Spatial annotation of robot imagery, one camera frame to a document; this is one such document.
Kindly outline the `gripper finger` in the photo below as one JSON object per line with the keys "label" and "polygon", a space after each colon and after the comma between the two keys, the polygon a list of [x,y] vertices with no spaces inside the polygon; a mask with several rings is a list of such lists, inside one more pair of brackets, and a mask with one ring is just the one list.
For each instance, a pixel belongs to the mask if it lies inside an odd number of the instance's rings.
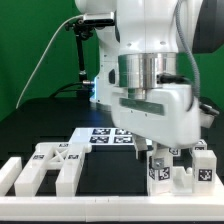
{"label": "gripper finger", "polygon": [[152,167],[154,169],[163,169],[173,165],[173,155],[169,148],[159,143],[153,144]]}
{"label": "gripper finger", "polygon": [[136,152],[136,159],[143,160],[148,150],[146,139],[137,134],[133,135],[133,143]]}

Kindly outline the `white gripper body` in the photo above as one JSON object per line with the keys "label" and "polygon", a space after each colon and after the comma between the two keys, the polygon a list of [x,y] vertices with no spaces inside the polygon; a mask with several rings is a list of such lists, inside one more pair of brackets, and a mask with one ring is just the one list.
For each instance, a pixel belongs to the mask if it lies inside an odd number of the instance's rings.
{"label": "white gripper body", "polygon": [[194,146],[201,137],[199,102],[190,85],[165,84],[151,89],[145,100],[129,99],[114,87],[112,120],[116,127],[171,148]]}

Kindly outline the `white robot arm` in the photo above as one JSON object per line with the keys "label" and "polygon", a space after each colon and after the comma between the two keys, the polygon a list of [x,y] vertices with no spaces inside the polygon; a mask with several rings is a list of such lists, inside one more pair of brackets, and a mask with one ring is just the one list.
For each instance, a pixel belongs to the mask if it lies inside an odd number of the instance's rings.
{"label": "white robot arm", "polygon": [[199,101],[200,76],[176,73],[176,55],[191,55],[201,0],[75,0],[85,22],[114,22],[119,79],[111,93],[114,124],[133,133],[135,146],[155,144],[152,167],[162,169],[163,148],[198,143],[218,112]]}

